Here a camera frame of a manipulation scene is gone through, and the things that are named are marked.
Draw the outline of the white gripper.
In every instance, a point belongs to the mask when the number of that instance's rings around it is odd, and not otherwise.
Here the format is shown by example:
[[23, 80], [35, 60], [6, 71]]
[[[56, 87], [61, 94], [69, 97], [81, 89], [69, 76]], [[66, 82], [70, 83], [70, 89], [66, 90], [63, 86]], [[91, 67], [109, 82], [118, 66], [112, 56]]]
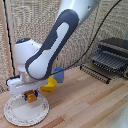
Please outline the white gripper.
[[[7, 85], [9, 86], [10, 93], [17, 95], [29, 90], [40, 88], [48, 83], [48, 80], [34, 80], [32, 82], [24, 82], [20, 78], [9, 79]], [[34, 90], [34, 94], [38, 97], [38, 91]], [[24, 94], [24, 100], [27, 101], [27, 95]]]

